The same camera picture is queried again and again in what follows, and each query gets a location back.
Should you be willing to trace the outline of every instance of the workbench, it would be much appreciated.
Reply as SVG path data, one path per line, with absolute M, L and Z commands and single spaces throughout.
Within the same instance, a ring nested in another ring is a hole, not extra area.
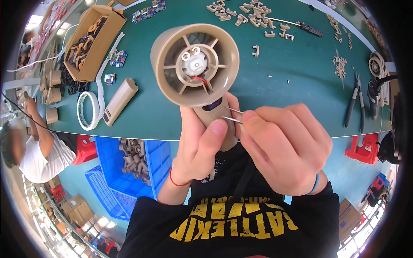
M 311 11 L 307 4 L 300 1 L 279 0 L 277 2 L 264 0 L 263 3 L 272 12 L 267 15 L 287 21 L 300 21 L 324 32 L 319 38 L 298 27 L 290 25 L 289 34 L 294 35 L 294 41 L 281 38 L 280 23 L 276 26 L 273 38 L 265 38 L 264 31 L 268 28 L 255 28 L 250 22 L 235 26 L 236 17 L 229 21 L 219 21 L 214 13 L 206 9 L 213 0 L 181 0 L 166 1 L 166 10 L 156 13 L 150 19 L 144 19 L 137 24 L 131 21 L 132 14 L 137 10 L 151 5 L 150 1 L 137 4 L 124 11 L 127 22 L 121 29 L 124 36 L 117 49 L 128 53 L 123 68 L 108 65 L 103 74 L 115 73 L 116 84 L 104 86 L 104 99 L 107 105 L 112 96 L 126 77 L 132 78 L 139 91 L 128 103 L 112 127 L 100 121 L 97 127 L 90 131 L 81 128 L 77 113 L 78 93 L 69 96 L 67 87 L 59 103 L 52 106 L 41 104 L 41 94 L 37 94 L 38 109 L 42 116 L 45 108 L 58 107 L 59 121 L 50 124 L 50 129 L 76 134 L 139 138 L 150 140 L 179 140 L 181 121 L 179 106 L 170 102 L 160 91 L 150 63 L 150 50 L 155 39 L 165 30 L 177 26 L 209 23 L 225 29 L 235 40 L 240 53 L 240 69 L 237 79 L 229 90 L 238 97 L 241 111 L 256 109 L 260 106 L 286 107 L 296 103 L 304 103 L 313 115 L 320 121 L 331 137 L 343 137 L 360 134 L 360 103 L 356 101 L 350 126 L 344 128 L 344 118 L 354 90 L 354 72 L 360 73 L 361 90 L 366 107 L 366 123 L 364 134 L 391 130 L 390 108 L 385 105 L 380 108 L 379 118 L 372 121 L 369 118 L 369 100 L 367 83 L 372 78 L 368 69 L 371 51 L 356 36 L 352 36 L 352 49 L 348 47 L 347 35 L 340 36 L 343 43 L 334 38 L 334 29 L 330 26 L 324 13 Z M 238 14 L 242 13 L 239 6 L 245 0 L 226 1 L 226 7 Z M 68 33 L 69 38 L 74 29 Z M 260 46 L 259 56 L 252 52 L 253 45 Z M 336 56 L 347 60 L 344 85 L 334 74 L 336 71 L 333 58 Z M 91 83 L 90 91 L 97 95 L 97 85 Z M 92 118 L 92 104 L 86 101 L 84 113 L 87 121 Z

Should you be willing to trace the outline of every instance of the pliers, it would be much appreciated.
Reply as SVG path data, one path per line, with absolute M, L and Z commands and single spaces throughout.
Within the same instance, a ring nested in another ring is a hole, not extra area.
M 364 111 L 364 101 L 363 101 L 363 94 L 361 93 L 361 82 L 360 82 L 360 73 L 355 74 L 354 77 L 356 81 L 354 83 L 354 92 L 353 97 L 351 98 L 350 105 L 347 109 L 346 120 L 344 122 L 344 127 L 347 128 L 350 123 L 351 112 L 354 108 L 354 103 L 356 102 L 357 93 L 360 97 L 360 107 L 361 107 L 361 125 L 360 125 L 360 133 L 363 134 L 364 131 L 364 120 L 365 120 L 365 111 Z

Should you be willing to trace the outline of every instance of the circuit board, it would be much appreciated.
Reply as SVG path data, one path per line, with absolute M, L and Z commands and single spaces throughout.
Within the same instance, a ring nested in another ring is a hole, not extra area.
M 116 67 L 123 67 L 123 64 L 125 63 L 125 59 L 126 56 L 128 55 L 128 53 L 125 53 L 123 50 L 122 51 L 118 51 L 118 50 L 114 50 L 111 54 L 109 54 L 108 59 L 109 64 L 112 66 L 116 66 Z
M 155 16 L 155 13 L 166 9 L 165 0 L 152 1 L 152 6 L 145 7 L 132 14 L 132 22 L 135 24 L 143 19 Z
M 105 74 L 104 75 L 104 82 L 106 82 L 106 85 L 115 84 L 115 74 L 114 73 Z

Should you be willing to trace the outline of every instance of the screwdriver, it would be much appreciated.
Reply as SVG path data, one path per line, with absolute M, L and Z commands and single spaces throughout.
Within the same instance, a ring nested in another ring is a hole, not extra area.
M 294 22 L 290 22 L 290 21 L 284 21 L 284 20 L 279 20 L 279 19 L 275 19 L 275 18 L 269 18 L 269 17 L 265 17 L 265 19 L 270 19 L 270 20 L 274 20 L 274 21 L 280 21 L 280 22 L 285 22 L 288 24 L 292 24 L 292 25 L 296 25 L 298 27 L 300 27 L 302 30 L 311 33 L 313 35 L 316 35 L 317 37 L 322 37 L 324 35 L 324 33 L 316 28 L 313 28 L 311 26 L 305 25 L 303 23 L 301 24 L 296 24 Z

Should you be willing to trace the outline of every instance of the blue wristband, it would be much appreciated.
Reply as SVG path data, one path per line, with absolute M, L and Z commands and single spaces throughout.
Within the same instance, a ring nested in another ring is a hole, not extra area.
M 314 183 L 313 189 L 311 190 L 311 192 L 307 193 L 306 195 L 310 195 L 317 188 L 319 178 L 320 178 L 320 175 L 317 173 L 317 178 L 316 178 L 316 182 Z

